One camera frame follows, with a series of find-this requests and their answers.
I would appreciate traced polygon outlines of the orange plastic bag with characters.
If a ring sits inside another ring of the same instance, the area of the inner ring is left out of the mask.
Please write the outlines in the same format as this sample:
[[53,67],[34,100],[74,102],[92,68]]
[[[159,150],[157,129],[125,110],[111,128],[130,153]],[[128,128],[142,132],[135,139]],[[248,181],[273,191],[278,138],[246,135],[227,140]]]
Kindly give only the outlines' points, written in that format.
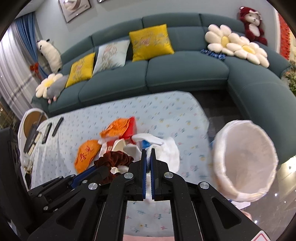
[[78,149],[74,162],[75,170],[78,174],[88,169],[89,165],[99,153],[101,145],[98,140],[87,140]]

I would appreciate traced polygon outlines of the dark red velvet scrunchie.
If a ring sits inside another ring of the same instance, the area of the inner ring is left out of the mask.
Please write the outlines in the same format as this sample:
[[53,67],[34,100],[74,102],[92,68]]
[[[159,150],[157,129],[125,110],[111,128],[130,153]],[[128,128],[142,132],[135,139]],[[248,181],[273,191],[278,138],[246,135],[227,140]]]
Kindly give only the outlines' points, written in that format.
[[119,168],[119,166],[127,166],[134,161],[134,158],[122,151],[110,151],[106,152],[102,157],[98,160],[94,161],[94,165],[99,168],[101,166],[106,166],[109,170],[109,175],[103,179],[100,183],[102,185],[111,183],[117,176],[120,175],[119,172],[113,174],[111,173],[111,169],[113,167]]

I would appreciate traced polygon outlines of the white cotton glove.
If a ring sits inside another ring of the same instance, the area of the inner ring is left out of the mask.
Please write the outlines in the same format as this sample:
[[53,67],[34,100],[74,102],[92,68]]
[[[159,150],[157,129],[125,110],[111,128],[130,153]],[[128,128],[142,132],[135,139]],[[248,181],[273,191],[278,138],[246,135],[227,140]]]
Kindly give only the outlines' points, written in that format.
[[135,144],[124,147],[124,153],[134,161],[119,166],[118,172],[131,178],[125,185],[124,195],[129,201],[170,200],[173,185],[169,181],[180,168],[180,152],[172,137],[158,138],[149,133],[132,136]]

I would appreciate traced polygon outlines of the trash bin with white bag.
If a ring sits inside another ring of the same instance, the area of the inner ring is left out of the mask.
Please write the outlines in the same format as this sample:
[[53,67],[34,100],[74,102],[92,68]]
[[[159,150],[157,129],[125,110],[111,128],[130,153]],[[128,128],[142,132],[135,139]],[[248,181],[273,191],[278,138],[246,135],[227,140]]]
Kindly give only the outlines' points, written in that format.
[[228,199],[255,202],[269,191],[278,156],[267,133],[250,120],[233,120],[215,136],[213,171]]

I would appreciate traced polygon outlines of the clear bag of small items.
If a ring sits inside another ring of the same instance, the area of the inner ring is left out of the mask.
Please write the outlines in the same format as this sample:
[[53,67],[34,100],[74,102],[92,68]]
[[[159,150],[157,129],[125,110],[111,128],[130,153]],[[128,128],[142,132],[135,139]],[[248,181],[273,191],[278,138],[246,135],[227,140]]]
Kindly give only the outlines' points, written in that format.
[[24,166],[24,170],[27,174],[31,175],[33,170],[33,163],[29,162],[27,165]]

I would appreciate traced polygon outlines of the pink fuzzy blanket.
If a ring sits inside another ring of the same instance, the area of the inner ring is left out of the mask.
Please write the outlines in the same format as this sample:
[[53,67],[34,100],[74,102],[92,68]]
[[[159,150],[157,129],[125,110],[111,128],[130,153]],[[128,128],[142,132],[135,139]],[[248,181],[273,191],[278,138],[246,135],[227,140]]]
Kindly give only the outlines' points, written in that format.
[[133,235],[123,235],[123,241],[174,241],[174,237],[141,237]]

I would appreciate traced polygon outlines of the slim black remote control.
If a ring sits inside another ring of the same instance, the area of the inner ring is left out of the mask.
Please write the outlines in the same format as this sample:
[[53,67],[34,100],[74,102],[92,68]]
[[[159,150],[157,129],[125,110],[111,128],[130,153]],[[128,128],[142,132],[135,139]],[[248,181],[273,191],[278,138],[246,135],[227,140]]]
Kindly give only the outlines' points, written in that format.
[[60,125],[62,124],[63,120],[64,120],[63,117],[61,117],[61,118],[59,119],[59,121],[58,121],[58,123],[56,124],[56,126],[55,126],[55,128],[54,128],[54,131],[53,131],[53,133],[52,133],[52,137],[55,137],[55,135],[57,134],[58,129],[59,129]]

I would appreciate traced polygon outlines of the black folder on side table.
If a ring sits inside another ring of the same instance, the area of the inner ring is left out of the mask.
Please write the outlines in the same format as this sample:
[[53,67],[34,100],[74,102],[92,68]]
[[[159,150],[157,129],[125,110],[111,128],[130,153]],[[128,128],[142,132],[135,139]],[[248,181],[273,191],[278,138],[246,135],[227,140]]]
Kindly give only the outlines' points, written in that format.
[[31,113],[29,113],[27,115],[27,117],[25,118],[25,122],[23,125],[23,129],[24,129],[24,133],[25,133],[25,137],[26,137],[26,142],[25,142],[25,146],[23,149],[23,152],[25,154],[27,154],[32,146],[32,144],[34,143],[34,140],[36,138],[36,136],[38,135],[38,127],[40,125],[41,122],[45,121],[47,118],[45,117],[45,113],[42,112],[37,112],[37,111],[33,111]]

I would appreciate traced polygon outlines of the black remote control with buttons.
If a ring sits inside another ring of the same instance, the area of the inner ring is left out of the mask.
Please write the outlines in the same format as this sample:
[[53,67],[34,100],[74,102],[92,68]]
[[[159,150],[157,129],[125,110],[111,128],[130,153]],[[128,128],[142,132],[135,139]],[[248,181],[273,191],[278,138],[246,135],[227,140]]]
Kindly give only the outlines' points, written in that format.
[[50,133],[50,130],[51,130],[51,127],[52,127],[52,123],[49,123],[46,127],[46,130],[45,130],[45,133],[44,133],[44,136],[43,136],[43,139],[42,139],[42,144],[45,144],[47,139],[48,139],[48,136],[49,136],[49,133]]

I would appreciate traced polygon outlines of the white flower cushion left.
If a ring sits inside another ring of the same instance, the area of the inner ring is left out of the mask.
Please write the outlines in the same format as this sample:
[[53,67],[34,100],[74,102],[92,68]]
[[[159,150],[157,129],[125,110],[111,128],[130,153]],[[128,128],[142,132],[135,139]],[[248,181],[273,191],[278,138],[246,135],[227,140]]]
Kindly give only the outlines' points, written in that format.
[[36,88],[36,98],[46,98],[47,89],[58,79],[63,76],[61,73],[51,73],[47,78],[41,81],[41,83]]

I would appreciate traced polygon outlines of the white flower cushion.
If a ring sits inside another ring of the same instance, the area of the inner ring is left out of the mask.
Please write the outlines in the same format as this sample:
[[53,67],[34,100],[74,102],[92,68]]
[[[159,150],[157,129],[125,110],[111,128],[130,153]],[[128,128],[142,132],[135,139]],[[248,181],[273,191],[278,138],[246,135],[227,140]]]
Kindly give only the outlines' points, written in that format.
[[41,81],[41,83],[36,88],[36,98],[46,98],[47,89],[58,79],[63,76],[61,73],[51,73],[47,78]]
[[234,56],[240,59],[248,60],[255,65],[261,65],[264,68],[269,67],[268,55],[266,51],[255,42],[250,42],[246,37],[231,33],[228,36],[229,43],[227,49],[234,53]]
[[204,37],[208,43],[208,50],[217,54],[222,53],[227,56],[234,56],[234,52],[240,50],[241,47],[230,42],[229,35],[231,33],[232,30],[227,25],[218,27],[215,24],[210,24]]

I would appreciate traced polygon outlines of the grey plush mouse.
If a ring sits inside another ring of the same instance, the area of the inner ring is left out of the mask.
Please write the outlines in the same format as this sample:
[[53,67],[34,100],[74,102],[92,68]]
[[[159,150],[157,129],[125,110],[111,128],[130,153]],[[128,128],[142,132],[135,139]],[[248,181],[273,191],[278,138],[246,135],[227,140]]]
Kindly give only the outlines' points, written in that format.
[[48,104],[55,102],[64,90],[68,81],[69,75],[58,73],[54,76],[54,82],[47,88]]

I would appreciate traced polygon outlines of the floral light blue tablecloth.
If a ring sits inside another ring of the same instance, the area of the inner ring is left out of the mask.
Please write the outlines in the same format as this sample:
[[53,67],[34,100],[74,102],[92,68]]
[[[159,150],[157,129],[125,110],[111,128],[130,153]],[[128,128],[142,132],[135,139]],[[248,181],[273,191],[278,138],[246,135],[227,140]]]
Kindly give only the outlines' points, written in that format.
[[100,132],[114,120],[132,116],[136,121],[136,134],[174,139],[180,152],[180,168],[176,174],[187,182],[215,184],[206,114],[191,94],[166,92],[94,105],[42,122],[38,130],[44,133],[49,123],[55,128],[59,119],[64,118],[55,137],[49,135],[45,144],[38,142],[33,150],[31,186],[75,174],[79,147],[87,140],[99,140]]

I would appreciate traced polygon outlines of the white sheer curtain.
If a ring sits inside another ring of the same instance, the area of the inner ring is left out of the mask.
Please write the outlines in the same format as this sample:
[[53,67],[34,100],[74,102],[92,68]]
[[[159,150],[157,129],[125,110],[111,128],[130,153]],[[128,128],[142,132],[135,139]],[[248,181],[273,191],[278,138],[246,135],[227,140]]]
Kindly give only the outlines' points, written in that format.
[[33,107],[32,97],[40,83],[30,71],[33,63],[12,23],[1,39],[1,96],[18,119]]

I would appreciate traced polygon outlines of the small yellow embroidered pillow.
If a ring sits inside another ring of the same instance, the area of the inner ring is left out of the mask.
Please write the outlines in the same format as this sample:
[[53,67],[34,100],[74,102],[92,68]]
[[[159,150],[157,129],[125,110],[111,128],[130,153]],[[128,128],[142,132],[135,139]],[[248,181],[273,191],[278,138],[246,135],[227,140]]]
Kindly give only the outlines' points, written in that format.
[[71,66],[69,78],[65,88],[81,81],[89,80],[93,75],[95,52],[86,55]]

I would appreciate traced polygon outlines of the red curtain tie bow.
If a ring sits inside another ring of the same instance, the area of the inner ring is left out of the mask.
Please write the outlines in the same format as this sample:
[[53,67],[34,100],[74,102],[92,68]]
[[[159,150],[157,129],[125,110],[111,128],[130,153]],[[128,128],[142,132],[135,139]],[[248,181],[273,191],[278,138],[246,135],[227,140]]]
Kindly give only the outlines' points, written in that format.
[[30,71],[35,78],[42,80],[41,74],[39,72],[39,63],[38,62],[30,65]]

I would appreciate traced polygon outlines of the white long plush toy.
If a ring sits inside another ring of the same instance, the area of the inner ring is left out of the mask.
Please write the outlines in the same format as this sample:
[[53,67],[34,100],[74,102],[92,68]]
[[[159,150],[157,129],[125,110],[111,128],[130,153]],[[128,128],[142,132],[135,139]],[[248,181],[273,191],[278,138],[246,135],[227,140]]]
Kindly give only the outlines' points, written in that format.
[[37,48],[46,58],[52,73],[58,73],[62,68],[62,60],[59,51],[49,42],[49,40],[39,40]]

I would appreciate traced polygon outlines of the light blue embroidered pillow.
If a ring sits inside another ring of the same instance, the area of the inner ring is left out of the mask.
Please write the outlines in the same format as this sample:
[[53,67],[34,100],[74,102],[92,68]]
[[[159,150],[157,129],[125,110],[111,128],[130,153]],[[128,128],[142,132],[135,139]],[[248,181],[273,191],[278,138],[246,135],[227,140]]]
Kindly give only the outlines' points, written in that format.
[[93,75],[125,66],[130,40],[120,40],[99,46]]

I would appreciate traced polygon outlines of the blue patterned scrunchie on sofa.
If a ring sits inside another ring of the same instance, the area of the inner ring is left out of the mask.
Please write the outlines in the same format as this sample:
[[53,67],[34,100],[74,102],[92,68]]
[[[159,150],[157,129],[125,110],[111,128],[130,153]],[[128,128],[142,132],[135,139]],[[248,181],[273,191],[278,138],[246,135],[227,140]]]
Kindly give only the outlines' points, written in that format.
[[205,55],[207,55],[207,56],[216,58],[216,59],[221,60],[221,61],[224,61],[225,58],[226,58],[226,55],[225,54],[215,53],[215,52],[210,51],[210,50],[207,50],[207,49],[202,49],[200,52],[203,53],[203,54],[205,54]]

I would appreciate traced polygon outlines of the teal sectional sofa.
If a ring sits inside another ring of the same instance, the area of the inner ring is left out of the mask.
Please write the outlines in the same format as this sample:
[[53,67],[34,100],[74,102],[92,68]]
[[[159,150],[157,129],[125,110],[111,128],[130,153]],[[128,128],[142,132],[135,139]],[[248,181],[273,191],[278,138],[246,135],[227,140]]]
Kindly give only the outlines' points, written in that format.
[[85,37],[64,52],[61,73],[69,74],[74,62],[97,53],[103,44],[127,40],[131,31],[161,24],[168,27],[174,54],[133,62],[129,48],[125,66],[96,73],[64,90],[55,103],[33,97],[32,104],[55,116],[149,93],[227,88],[242,115],[267,132],[280,163],[295,155],[295,96],[281,80],[290,63],[267,46],[263,47],[270,63],[267,68],[236,57],[221,61],[202,53],[208,25],[228,25],[242,35],[243,24],[238,20],[211,14],[166,13],[119,23]]

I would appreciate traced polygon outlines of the large yellow embroidered pillow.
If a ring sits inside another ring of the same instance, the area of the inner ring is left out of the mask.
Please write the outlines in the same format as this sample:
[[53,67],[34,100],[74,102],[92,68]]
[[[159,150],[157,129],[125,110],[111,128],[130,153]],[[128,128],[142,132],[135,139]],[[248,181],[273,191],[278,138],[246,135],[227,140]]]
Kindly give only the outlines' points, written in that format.
[[132,44],[133,62],[175,53],[166,24],[131,31],[129,38]]

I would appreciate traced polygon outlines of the blue curtain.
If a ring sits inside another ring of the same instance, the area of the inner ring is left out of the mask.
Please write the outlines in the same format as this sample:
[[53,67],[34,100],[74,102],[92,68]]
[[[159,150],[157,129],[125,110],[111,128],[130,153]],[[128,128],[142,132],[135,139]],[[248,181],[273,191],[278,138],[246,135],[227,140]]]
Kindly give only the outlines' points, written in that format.
[[[30,54],[34,63],[38,62],[38,50],[36,42],[36,33],[35,33],[35,13],[28,13],[23,15],[15,20],[18,33],[21,37],[21,40]],[[39,65],[39,72],[42,79],[48,77],[44,69]]]

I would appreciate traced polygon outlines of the green potted plant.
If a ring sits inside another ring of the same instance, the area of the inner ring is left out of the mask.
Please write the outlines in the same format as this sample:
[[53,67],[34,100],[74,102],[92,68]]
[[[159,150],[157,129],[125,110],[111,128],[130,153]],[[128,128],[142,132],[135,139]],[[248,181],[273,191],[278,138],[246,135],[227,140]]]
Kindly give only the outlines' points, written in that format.
[[284,74],[284,78],[287,80],[290,91],[296,95],[295,65],[291,66],[291,69]]

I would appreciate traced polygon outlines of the white flower cushion lower right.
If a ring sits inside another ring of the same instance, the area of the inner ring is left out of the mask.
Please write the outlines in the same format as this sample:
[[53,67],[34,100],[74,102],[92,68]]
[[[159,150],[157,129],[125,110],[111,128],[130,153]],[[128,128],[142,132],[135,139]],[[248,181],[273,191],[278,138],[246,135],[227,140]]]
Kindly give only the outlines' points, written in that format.
[[227,49],[234,53],[234,56],[240,59],[248,60],[255,65],[261,65],[264,68],[269,67],[268,55],[266,51],[255,42],[250,42],[246,37],[231,33],[228,36],[229,43]]

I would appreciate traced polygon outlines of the left framed picture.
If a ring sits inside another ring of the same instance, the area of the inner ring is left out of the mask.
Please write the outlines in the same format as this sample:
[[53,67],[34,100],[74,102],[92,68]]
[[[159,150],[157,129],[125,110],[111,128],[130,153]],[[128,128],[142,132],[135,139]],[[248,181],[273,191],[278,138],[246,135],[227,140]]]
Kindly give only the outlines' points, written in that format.
[[58,4],[66,23],[91,8],[89,0],[59,0]]

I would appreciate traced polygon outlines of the white flower cushion upper right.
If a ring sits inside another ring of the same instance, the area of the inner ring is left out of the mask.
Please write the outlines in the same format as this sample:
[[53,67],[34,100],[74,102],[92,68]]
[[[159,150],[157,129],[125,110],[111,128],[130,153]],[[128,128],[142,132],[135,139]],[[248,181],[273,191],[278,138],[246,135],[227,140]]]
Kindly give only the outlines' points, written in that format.
[[218,27],[215,24],[210,24],[204,37],[208,43],[208,50],[217,54],[222,53],[227,56],[234,56],[234,52],[240,50],[241,47],[230,42],[229,35],[231,33],[232,30],[227,25]]

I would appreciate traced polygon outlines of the red paper garland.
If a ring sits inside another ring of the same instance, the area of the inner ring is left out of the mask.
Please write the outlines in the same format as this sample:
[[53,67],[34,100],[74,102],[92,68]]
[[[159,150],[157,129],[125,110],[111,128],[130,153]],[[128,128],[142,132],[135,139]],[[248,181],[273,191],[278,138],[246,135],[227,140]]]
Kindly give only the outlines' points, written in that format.
[[290,58],[290,28],[283,17],[278,14],[280,21],[280,54],[285,59]]

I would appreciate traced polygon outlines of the red and white teddy bear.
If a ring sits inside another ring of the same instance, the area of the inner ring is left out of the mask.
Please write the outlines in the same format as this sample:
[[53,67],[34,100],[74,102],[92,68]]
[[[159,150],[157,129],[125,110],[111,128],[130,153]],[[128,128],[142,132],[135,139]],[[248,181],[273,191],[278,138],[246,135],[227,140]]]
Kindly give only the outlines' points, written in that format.
[[264,37],[264,30],[260,27],[262,22],[260,12],[246,6],[241,6],[239,19],[243,22],[245,37],[247,37],[250,42],[256,41],[267,46],[267,39]]

